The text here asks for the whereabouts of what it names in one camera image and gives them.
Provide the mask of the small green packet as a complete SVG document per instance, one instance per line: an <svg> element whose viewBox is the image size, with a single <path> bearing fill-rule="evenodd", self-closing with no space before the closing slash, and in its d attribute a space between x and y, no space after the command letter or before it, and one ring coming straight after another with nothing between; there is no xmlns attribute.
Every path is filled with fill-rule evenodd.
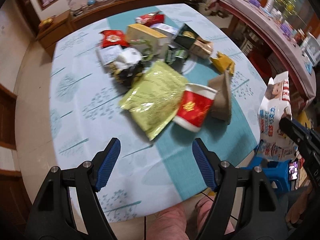
<svg viewBox="0 0 320 240"><path fill-rule="evenodd" d="M188 56L188 51L184 48L169 47L165 52L164 62L172 66L173 64L184 63Z"/></svg>

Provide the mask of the red paper cup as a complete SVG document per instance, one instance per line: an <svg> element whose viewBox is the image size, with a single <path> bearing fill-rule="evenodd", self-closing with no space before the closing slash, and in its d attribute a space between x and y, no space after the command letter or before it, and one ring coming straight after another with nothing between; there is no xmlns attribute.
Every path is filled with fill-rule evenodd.
<svg viewBox="0 0 320 240"><path fill-rule="evenodd" d="M208 86L187 83L173 122L197 133L215 100L217 90Z"/></svg>

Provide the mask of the red packet with white print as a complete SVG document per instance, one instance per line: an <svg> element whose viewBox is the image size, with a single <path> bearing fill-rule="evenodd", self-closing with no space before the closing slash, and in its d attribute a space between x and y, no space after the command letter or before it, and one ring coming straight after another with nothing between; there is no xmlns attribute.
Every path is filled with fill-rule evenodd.
<svg viewBox="0 0 320 240"><path fill-rule="evenodd" d="M103 30L100 32L103 35L102 48L120 45L121 47L128 47L129 43L126 41L125 34L121 30Z"/></svg>

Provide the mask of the silver black crumpled wrapper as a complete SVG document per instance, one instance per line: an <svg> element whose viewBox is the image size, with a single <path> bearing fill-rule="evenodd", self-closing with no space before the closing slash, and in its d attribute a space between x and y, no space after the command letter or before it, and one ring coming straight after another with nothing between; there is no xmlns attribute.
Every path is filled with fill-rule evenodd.
<svg viewBox="0 0 320 240"><path fill-rule="evenodd" d="M144 72L142 55L132 47L123 49L108 67L115 80L127 88L138 82Z"/></svg>

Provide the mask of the beige paper packet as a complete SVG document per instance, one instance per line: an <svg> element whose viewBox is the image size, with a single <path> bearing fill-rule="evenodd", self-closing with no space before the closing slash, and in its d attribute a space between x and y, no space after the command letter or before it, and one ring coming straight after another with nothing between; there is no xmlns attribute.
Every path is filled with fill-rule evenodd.
<svg viewBox="0 0 320 240"><path fill-rule="evenodd" d="M213 52L213 42L197 38L189 51L202 59L208 59Z"/></svg>

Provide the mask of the dark green tea box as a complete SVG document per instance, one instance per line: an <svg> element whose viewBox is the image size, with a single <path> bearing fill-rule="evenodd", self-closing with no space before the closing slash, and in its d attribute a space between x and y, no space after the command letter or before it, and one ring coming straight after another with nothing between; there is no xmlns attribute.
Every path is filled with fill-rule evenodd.
<svg viewBox="0 0 320 240"><path fill-rule="evenodd" d="M174 36L173 41L185 49L190 49L198 37L199 35L189 25L184 24Z"/></svg>

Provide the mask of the yellow foil wrapper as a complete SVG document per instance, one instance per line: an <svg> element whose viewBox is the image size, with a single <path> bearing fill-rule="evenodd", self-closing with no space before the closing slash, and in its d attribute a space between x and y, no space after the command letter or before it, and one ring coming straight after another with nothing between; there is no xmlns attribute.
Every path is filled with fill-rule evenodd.
<svg viewBox="0 0 320 240"><path fill-rule="evenodd" d="M220 74L227 71L231 76L234 75L235 62L227 55L218 51L216 57L210 57L210 61Z"/></svg>

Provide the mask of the blue plastic stool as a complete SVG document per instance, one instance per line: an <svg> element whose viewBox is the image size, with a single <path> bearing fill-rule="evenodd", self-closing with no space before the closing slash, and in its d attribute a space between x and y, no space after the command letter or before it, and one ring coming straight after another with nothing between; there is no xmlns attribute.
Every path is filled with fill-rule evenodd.
<svg viewBox="0 0 320 240"><path fill-rule="evenodd" d="M285 194L295 189L295 183L298 179L299 161L268 161L267 159L254 155L251 162L242 169L252 170L256 166L262 168L262 171L272 184L276 195Z"/></svg>

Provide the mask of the red wrapper far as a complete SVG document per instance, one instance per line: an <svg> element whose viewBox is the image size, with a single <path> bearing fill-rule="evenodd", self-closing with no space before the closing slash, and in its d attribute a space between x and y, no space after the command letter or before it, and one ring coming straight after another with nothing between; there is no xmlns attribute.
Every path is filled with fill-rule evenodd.
<svg viewBox="0 0 320 240"><path fill-rule="evenodd" d="M165 15L162 14L161 11L157 11L157 12L151 12L149 14L145 14L142 16L138 16L137 18L135 18L135 23L139 23L147 27L150 27L154 24L164 23L164 20L165 20Z"/></svg>

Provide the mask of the yellow topped carton box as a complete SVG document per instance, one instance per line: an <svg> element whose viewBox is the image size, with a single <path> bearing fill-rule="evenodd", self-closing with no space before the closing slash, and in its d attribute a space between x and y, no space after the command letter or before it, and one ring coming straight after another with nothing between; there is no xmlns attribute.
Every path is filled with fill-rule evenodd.
<svg viewBox="0 0 320 240"><path fill-rule="evenodd" d="M158 55L162 47L169 42L167 35L139 23L127 26L125 39L144 55Z"/></svg>

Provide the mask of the pink trousered leg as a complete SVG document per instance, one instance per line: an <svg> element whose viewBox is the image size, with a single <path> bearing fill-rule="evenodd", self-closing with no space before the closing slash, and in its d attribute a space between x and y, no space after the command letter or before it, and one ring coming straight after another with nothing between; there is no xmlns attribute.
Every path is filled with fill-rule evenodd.
<svg viewBox="0 0 320 240"><path fill-rule="evenodd" d="M195 206L197 212L197 230L201 231L214 198L203 197ZM146 230L146 239L189 239L186 234L187 217L182 203L157 213L156 220Z"/></svg>

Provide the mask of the wooden low cabinet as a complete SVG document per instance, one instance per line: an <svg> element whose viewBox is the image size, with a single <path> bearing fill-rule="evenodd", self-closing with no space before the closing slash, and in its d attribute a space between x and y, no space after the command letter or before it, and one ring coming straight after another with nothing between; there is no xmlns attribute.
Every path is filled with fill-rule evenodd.
<svg viewBox="0 0 320 240"><path fill-rule="evenodd" d="M125 11L150 7L154 5L184 3L185 0L111 0L101 5L92 5L79 16L72 16L67 10L53 18L53 23L46 30L39 31L36 41L45 49L49 56L53 56L56 43L72 32L85 27L95 21L122 13Z"/></svg>

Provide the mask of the green snack bag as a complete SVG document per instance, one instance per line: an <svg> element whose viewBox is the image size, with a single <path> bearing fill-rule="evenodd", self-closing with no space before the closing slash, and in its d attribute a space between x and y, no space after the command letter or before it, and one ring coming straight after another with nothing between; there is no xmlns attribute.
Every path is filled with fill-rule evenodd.
<svg viewBox="0 0 320 240"><path fill-rule="evenodd" d="M152 141L174 118L188 80L156 61L123 96L119 105Z"/></svg>

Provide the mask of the side table with cloth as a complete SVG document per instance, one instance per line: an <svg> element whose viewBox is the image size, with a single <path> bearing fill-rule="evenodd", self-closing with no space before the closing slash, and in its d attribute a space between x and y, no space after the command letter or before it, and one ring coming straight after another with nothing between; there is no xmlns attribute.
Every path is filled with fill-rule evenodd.
<svg viewBox="0 0 320 240"><path fill-rule="evenodd" d="M274 20L244 0L216 0L219 6L249 25L273 50L289 71L300 97L308 105L316 97L316 75L309 73L298 46L289 41Z"/></svg>

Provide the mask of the white diaper pack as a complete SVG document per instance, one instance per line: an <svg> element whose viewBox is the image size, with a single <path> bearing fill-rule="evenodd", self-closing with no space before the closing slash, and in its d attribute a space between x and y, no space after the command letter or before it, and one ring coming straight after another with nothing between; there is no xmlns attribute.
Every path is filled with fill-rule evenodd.
<svg viewBox="0 0 320 240"><path fill-rule="evenodd" d="M257 156L277 162L292 159L295 143L279 127L281 118L292 118L288 71L269 79L257 116L260 127Z"/></svg>

